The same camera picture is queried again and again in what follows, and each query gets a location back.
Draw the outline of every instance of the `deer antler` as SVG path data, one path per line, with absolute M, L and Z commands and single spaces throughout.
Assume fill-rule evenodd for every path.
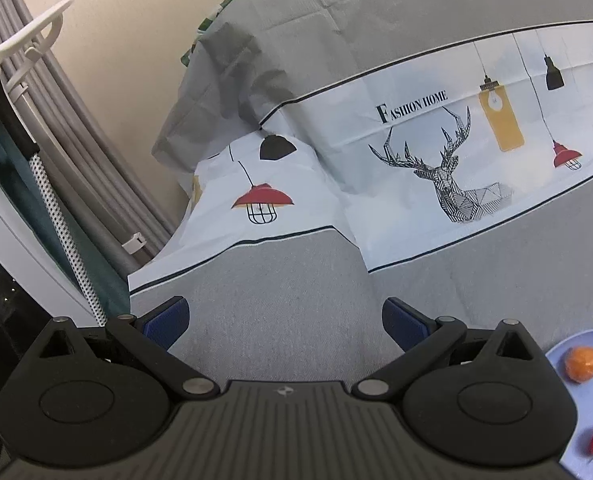
M 448 171 L 448 173 L 452 173 L 459 163 L 459 157 L 454 155 L 454 152 L 459 146 L 461 146 L 461 144 L 465 142 L 465 139 L 467 139 L 467 136 L 470 134 L 470 107 L 467 107 L 467 124 L 465 126 L 463 125 L 463 121 L 461 120 L 460 116 L 454 112 L 451 112 L 446 107 L 443 107 L 443 109 L 452 117 L 454 117 L 455 121 L 457 122 L 457 129 L 455 131 L 457 135 L 456 142 L 452 141 L 452 137 L 448 135 L 444 128 L 441 129 L 443 136 L 446 137 L 446 145 L 443 147 L 443 151 L 441 152 L 441 158 L 443 159 L 441 162 L 441 167 Z
M 416 158 L 415 156 L 410 155 L 407 142 L 405 143 L 405 147 L 403 149 L 405 158 L 401 158 L 401 155 L 398 153 L 393 153 L 392 148 L 390 147 L 390 137 L 392 137 L 392 128 L 390 128 L 390 133 L 387 134 L 387 139 L 385 139 L 385 144 L 383 145 L 385 155 L 381 155 L 377 150 L 370 146 L 372 153 L 374 153 L 380 160 L 385 162 L 388 166 L 393 166 L 395 168 L 414 168 L 414 170 L 423 171 L 432 170 L 432 168 L 430 168 L 422 160 L 422 158 Z

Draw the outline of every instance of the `blue gripper pad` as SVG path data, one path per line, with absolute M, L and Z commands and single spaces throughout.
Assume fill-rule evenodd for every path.
M 166 350 L 190 326 L 190 305 L 181 296 L 174 296 L 135 322 L 145 337 Z
M 434 320 L 424 316 L 398 298 L 388 298 L 382 310 L 383 328 L 403 351 L 408 351 L 437 328 Z

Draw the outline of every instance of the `metal screw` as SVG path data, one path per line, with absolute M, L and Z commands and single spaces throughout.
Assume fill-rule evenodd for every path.
M 213 388 L 214 383 L 203 377 L 188 379 L 183 383 L 183 390 L 192 395 L 209 394 Z
M 385 381 L 380 379 L 366 379 L 365 381 L 361 381 L 359 383 L 358 389 L 364 395 L 377 397 L 387 393 L 387 391 L 390 389 L 390 386 L 388 386 Z

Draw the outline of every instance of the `orange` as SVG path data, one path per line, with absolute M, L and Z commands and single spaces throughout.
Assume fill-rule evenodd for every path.
M 565 372 L 573 381 L 584 383 L 593 378 L 593 348 L 576 346 L 565 357 Z

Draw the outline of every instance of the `red lampshade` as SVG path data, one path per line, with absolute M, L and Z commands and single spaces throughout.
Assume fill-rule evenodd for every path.
M 559 144 L 555 140 L 553 142 L 555 144 L 555 168 L 563 166 L 565 163 L 581 156 L 581 153 L 576 150 L 568 150 L 563 144 Z
M 251 190 L 240 196 L 232 207 L 247 204 L 289 205 L 293 203 L 288 195 L 274 189 L 270 184 L 259 184 L 259 186 L 252 186 Z

